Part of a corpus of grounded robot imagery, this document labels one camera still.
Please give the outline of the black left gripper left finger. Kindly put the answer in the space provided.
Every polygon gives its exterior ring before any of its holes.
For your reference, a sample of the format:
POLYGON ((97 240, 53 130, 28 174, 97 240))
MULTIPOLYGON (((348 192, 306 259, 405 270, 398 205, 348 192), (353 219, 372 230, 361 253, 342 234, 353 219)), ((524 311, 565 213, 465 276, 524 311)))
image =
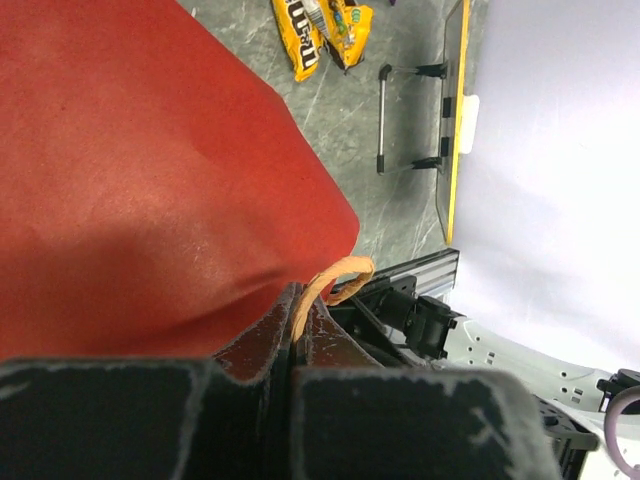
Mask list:
POLYGON ((215 354, 1 366, 5 479, 285 479, 289 323, 301 288, 215 354))

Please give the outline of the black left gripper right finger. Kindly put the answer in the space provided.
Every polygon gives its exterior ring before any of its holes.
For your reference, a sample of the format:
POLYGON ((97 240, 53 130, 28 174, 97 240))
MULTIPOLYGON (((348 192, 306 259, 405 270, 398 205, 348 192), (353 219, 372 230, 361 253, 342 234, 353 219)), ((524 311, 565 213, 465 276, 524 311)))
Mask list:
POLYGON ((310 335, 330 318, 315 303, 291 392, 293 479, 557 479, 533 396, 484 369, 329 366, 310 335))

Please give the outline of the red paper bag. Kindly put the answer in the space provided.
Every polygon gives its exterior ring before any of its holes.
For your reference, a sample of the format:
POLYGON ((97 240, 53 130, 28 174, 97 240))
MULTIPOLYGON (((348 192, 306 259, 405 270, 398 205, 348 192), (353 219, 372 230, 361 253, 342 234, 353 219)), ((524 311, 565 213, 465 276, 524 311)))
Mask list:
POLYGON ((358 234, 281 97, 178 3, 2 3, 3 358, 211 354, 358 234))

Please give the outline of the yellow M&M's packet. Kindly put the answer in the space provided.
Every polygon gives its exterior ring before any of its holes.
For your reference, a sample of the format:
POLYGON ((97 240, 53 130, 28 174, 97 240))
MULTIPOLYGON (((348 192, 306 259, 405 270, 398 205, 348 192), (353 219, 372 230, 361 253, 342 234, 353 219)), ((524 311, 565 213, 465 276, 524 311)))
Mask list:
POLYGON ((271 1, 284 49, 296 82, 307 80, 318 68, 323 39, 307 16, 302 1, 271 1))
POLYGON ((303 7, 344 72, 363 61, 374 18, 370 6, 358 1, 310 0, 303 1, 303 7))

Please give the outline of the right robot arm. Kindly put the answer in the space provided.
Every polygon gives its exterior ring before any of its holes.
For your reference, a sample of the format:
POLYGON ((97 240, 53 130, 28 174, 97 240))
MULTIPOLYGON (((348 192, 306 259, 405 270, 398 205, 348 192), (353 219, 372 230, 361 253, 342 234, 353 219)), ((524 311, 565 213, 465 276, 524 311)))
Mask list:
POLYGON ((534 397, 563 478, 638 478, 637 371, 610 373, 554 358, 431 297, 391 291, 377 314, 417 357, 446 368, 492 369, 516 377, 534 397))

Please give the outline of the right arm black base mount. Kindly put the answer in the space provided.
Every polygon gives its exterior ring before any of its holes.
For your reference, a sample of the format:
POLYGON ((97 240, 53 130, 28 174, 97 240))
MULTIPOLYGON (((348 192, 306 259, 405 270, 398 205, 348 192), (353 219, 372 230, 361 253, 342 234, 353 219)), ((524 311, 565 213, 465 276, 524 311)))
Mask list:
POLYGON ((333 319, 366 353, 386 367, 418 366, 426 362, 411 352, 404 330, 416 315, 417 278, 382 277, 339 305, 329 308, 333 319))

